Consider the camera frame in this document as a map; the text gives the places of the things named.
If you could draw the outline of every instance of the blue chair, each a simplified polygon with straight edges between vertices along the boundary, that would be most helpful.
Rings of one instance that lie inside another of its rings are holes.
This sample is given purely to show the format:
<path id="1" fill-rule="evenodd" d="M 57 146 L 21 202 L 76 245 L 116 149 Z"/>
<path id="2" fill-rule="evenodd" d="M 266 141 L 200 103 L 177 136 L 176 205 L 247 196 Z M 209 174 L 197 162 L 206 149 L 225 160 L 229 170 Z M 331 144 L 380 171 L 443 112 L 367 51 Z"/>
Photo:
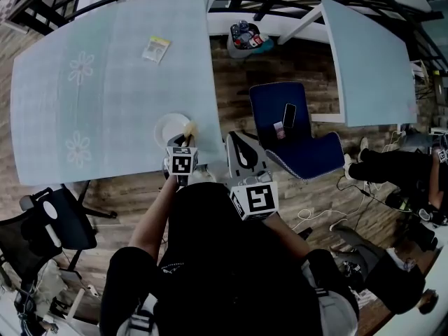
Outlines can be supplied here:
<path id="1" fill-rule="evenodd" d="M 249 90 L 258 140 L 267 156 L 300 179 L 313 179 L 344 166 L 344 152 L 336 132 L 313 138 L 305 90 L 301 83 L 280 82 Z M 274 123 L 283 121 L 286 104 L 296 106 L 294 125 L 277 139 Z"/>

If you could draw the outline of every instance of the flower pattern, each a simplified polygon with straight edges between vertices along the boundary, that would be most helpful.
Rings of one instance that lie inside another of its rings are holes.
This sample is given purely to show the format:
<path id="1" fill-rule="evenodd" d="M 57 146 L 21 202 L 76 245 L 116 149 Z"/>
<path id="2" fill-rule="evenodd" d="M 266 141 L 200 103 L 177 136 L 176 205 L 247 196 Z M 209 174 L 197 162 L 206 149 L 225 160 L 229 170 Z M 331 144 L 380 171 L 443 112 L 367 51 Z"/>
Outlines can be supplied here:
<path id="1" fill-rule="evenodd" d="M 75 163 L 78 168 L 83 167 L 84 161 L 92 160 L 92 155 L 88 150 L 90 139 L 88 137 L 81 139 L 81 133 L 79 131 L 75 131 L 73 133 L 73 139 L 67 139 L 65 145 L 69 149 L 67 161 Z"/>
<path id="2" fill-rule="evenodd" d="M 93 63 L 94 58 L 94 55 L 86 55 L 85 51 L 81 51 L 78 59 L 71 60 L 70 67 L 72 68 L 72 72 L 69 74 L 69 81 L 76 80 L 78 86 L 82 85 L 84 76 L 91 76 L 93 74 L 93 69 L 90 65 Z"/>

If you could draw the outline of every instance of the black phone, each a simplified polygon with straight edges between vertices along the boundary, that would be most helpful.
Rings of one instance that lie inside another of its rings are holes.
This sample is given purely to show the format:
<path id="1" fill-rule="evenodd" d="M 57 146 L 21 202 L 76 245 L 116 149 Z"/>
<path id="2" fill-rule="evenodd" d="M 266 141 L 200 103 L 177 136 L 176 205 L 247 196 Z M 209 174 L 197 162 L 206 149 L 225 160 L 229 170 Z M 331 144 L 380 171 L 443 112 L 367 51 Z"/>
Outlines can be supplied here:
<path id="1" fill-rule="evenodd" d="M 286 104 L 285 114 L 283 116 L 283 127 L 293 128 L 295 119 L 295 105 Z"/>

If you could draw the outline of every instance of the black and white marker cube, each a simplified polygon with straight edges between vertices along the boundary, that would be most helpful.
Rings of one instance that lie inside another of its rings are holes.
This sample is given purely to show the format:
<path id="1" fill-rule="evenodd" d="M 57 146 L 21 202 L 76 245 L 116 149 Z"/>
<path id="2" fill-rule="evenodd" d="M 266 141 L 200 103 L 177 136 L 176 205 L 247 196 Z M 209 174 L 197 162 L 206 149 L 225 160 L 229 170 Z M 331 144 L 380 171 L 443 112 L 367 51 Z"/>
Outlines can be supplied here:
<path id="1" fill-rule="evenodd" d="M 232 187 L 230 199 L 243 221 L 264 219 L 279 209 L 277 182 Z"/>
<path id="2" fill-rule="evenodd" d="M 197 164 L 197 148 L 167 147 L 168 171 L 170 175 L 189 176 Z"/>

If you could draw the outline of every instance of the wooden floor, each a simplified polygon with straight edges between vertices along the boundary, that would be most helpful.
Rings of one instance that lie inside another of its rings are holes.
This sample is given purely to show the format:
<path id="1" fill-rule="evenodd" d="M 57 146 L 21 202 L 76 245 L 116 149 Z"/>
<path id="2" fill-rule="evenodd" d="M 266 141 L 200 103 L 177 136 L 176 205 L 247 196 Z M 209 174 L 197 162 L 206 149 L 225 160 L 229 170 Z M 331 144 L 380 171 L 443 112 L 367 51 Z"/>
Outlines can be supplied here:
<path id="1" fill-rule="evenodd" d="M 11 144 L 9 106 L 13 59 L 39 38 L 34 33 L 21 35 L 0 27 L 0 219 L 18 215 L 21 196 L 36 192 L 36 189 L 26 188 L 18 183 Z M 245 129 L 255 132 L 247 90 L 259 83 L 300 81 L 305 87 L 311 113 L 338 112 L 335 70 L 328 45 L 293 39 L 286 45 L 277 46 L 272 52 L 250 57 L 246 61 L 235 61 L 228 57 L 225 39 L 213 38 L 211 48 L 223 135 L 230 130 Z M 419 102 L 419 129 L 425 130 L 432 110 L 431 99 Z M 381 151 L 391 140 L 391 132 L 396 126 L 347 128 L 338 124 L 313 123 L 312 128 L 315 136 L 329 131 L 338 132 L 345 151 L 356 149 L 363 136 L 369 138 L 372 149 Z M 370 198 L 363 198 L 355 188 L 339 191 L 336 183 L 343 175 L 342 170 L 305 182 L 293 178 L 273 163 L 270 167 L 274 172 L 274 180 L 279 184 L 280 214 L 291 227 L 300 222 L 298 212 L 302 209 L 309 209 L 313 216 L 327 209 L 346 214 L 358 210 L 348 216 L 349 225 L 354 227 L 359 221 L 357 231 L 380 246 L 387 247 L 393 242 L 399 214 L 376 201 L 372 202 Z M 85 286 L 92 284 L 102 293 L 110 257 L 116 250 L 127 245 L 135 224 L 154 201 L 163 182 L 160 172 L 92 182 L 85 205 L 98 210 L 117 211 L 119 217 L 116 220 L 92 220 L 99 230 L 98 247 L 83 252 L 77 265 Z M 341 185 L 347 186 L 349 183 L 343 178 Z M 358 183 L 358 186 L 362 188 L 363 184 Z M 73 186 L 75 191 L 80 188 L 78 183 Z M 373 192 L 378 199 L 384 200 L 394 188 L 386 184 Z M 300 215 L 306 218 L 308 212 L 303 211 Z M 296 230 L 313 227 L 314 231 L 309 238 L 312 248 L 343 246 L 339 237 L 328 231 L 329 224 L 341 217 L 340 213 L 326 212 L 314 220 L 303 222 Z M 415 248 L 411 250 L 420 266 L 424 270 L 428 269 L 434 253 L 422 253 Z M 73 254 L 66 251 L 69 258 Z M 62 267 L 68 265 L 64 255 L 60 255 L 57 261 Z M 70 283 L 70 287 L 63 294 L 68 303 L 71 303 L 81 285 Z M 99 300 L 89 296 L 87 292 L 78 316 L 97 321 L 98 315 Z M 365 307 L 361 312 L 360 335 L 370 334 L 388 315 L 389 312 L 381 302 Z"/>

